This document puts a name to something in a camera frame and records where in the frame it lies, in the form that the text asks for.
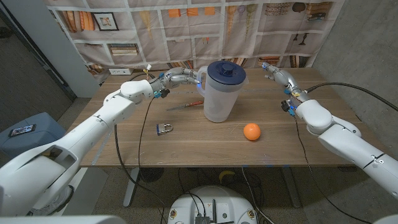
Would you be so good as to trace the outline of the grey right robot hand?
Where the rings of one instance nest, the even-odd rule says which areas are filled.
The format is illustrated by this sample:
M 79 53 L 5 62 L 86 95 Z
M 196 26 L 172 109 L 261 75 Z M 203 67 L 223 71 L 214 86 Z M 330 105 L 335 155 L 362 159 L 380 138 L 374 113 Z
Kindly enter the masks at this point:
M 286 70 L 282 70 L 267 62 L 263 62 L 261 67 L 267 72 L 266 78 L 275 81 L 283 86 L 287 93 L 293 98 L 297 104 L 310 100 L 310 97 L 303 91 L 294 77 Z

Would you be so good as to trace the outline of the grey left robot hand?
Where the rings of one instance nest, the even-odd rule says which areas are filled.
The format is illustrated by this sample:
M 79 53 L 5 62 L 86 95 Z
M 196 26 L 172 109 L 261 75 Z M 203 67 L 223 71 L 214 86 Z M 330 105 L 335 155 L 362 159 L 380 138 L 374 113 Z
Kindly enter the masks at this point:
M 170 89 L 176 88 L 179 84 L 199 84 L 197 80 L 198 72 L 182 68 L 175 67 L 167 70 L 163 75 L 159 75 L 158 78 L 152 79 L 149 83 L 152 87 L 154 93 L 159 93 L 161 95 L 167 95 Z

